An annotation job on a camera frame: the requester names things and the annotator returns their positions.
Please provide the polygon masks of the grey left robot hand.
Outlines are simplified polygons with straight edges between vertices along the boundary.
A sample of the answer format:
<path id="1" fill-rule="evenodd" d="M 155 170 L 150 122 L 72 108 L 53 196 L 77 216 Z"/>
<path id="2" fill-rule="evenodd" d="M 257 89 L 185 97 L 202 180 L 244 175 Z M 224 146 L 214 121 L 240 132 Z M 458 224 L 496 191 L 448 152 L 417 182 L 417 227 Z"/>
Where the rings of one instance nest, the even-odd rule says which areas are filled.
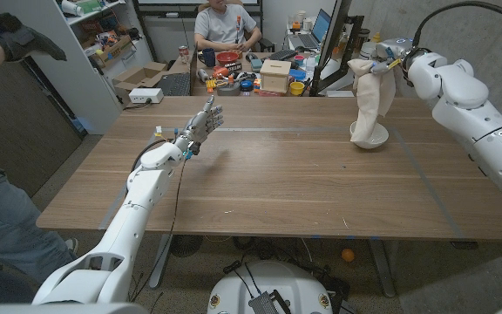
<path id="1" fill-rule="evenodd" d="M 210 96 L 203 109 L 186 123 L 173 144 L 181 151 L 198 155 L 207 136 L 223 124 L 222 111 L 222 106 L 214 105 L 214 95 Z"/>

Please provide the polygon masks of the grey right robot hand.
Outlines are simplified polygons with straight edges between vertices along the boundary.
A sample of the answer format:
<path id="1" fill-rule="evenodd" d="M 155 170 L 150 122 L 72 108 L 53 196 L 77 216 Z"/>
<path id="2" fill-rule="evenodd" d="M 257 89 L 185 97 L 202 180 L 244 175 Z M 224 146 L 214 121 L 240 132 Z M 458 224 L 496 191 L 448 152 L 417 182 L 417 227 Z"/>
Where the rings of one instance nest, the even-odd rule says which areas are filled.
<path id="1" fill-rule="evenodd" d="M 373 64 L 370 72 L 379 75 L 397 66 L 405 69 L 412 42 L 412 38 L 393 38 L 377 43 L 375 50 L 371 53 Z"/>

